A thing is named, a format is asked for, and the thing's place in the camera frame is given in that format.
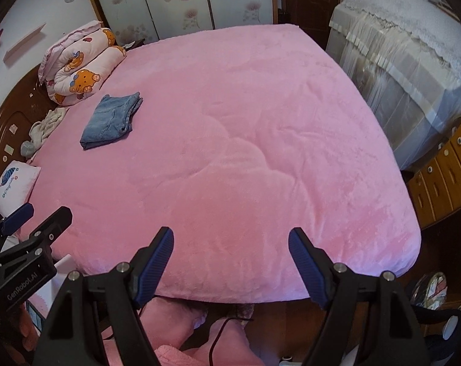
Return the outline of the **brown wooden headboard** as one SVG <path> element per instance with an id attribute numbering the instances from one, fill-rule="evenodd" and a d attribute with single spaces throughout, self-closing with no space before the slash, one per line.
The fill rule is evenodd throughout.
<path id="1" fill-rule="evenodd" d="M 38 67 L 30 70 L 0 107 L 0 177 L 11 161 L 25 161 L 20 154 L 21 144 L 29 139 L 32 125 L 56 107 L 39 82 L 38 70 Z"/>

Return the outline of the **pink wall shelf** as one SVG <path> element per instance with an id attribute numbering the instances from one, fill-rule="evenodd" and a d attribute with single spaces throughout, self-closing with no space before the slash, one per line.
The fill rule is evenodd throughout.
<path id="1" fill-rule="evenodd" d="M 34 45 L 42 41 L 42 39 L 45 38 L 45 34 L 43 33 L 45 25 L 45 22 L 42 23 L 36 28 L 33 28 L 32 30 L 25 33 L 25 35 L 19 38 L 18 41 L 14 42 L 12 46 L 10 46 L 6 50 L 3 56 L 3 62 L 7 66 L 11 66 L 21 56 L 28 52 Z"/>

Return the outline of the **lace covered side furniture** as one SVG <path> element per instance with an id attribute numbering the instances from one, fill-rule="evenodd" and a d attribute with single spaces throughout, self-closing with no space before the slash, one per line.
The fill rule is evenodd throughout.
<path id="1" fill-rule="evenodd" d="M 327 53 L 408 169 L 461 116 L 461 24 L 424 0 L 344 0 L 329 27 Z"/>

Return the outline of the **blue denim jacket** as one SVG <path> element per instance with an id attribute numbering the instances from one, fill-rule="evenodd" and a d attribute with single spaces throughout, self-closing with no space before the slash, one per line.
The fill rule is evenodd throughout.
<path id="1" fill-rule="evenodd" d="M 115 97 L 106 94 L 96 106 L 83 130 L 80 145 L 84 150 L 108 145 L 132 131 L 132 118 L 143 98 L 140 93 Z"/>

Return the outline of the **white printed pillow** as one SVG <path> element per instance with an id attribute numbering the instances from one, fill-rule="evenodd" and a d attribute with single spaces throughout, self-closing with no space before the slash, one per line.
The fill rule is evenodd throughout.
<path id="1" fill-rule="evenodd" d="M 24 205 L 34 188 L 41 168 L 11 161 L 0 177 L 0 215 L 8 217 Z"/>

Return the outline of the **pink bed blanket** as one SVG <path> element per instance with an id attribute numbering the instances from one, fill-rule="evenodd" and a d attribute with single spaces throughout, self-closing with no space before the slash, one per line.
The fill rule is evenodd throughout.
<path id="1" fill-rule="evenodd" d="M 101 99 L 140 93 L 132 131 L 84 150 Z M 359 274 L 401 275 L 420 228 L 377 119 L 344 71 L 292 25 L 200 31 L 131 50 L 68 110 L 34 157 L 26 239 L 60 206 L 54 242 L 86 274 L 130 260 L 167 226 L 157 293 L 202 302 L 302 299 L 288 250 L 300 227 Z"/>

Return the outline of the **wooden drawer cabinet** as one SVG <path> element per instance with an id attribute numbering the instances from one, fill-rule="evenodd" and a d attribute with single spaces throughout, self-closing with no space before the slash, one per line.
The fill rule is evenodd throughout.
<path id="1" fill-rule="evenodd" d="M 461 117 L 406 186 L 422 230 L 461 210 Z"/>

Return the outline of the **bear print folded quilt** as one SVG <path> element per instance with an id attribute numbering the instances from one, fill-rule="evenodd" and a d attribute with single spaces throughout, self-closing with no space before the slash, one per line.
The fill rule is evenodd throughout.
<path id="1" fill-rule="evenodd" d="M 112 30 L 91 21 L 46 50 L 38 77 L 52 101 L 72 106 L 99 91 L 125 58 Z"/>

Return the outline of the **grey crumpled cloth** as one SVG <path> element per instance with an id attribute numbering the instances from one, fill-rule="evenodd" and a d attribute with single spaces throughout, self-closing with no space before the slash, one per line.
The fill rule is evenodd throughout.
<path id="1" fill-rule="evenodd" d="M 49 110 L 42 121 L 35 122 L 29 130 L 30 138 L 20 146 L 20 155 L 27 160 L 32 158 L 60 125 L 67 111 L 66 107 L 57 107 L 54 110 Z"/>

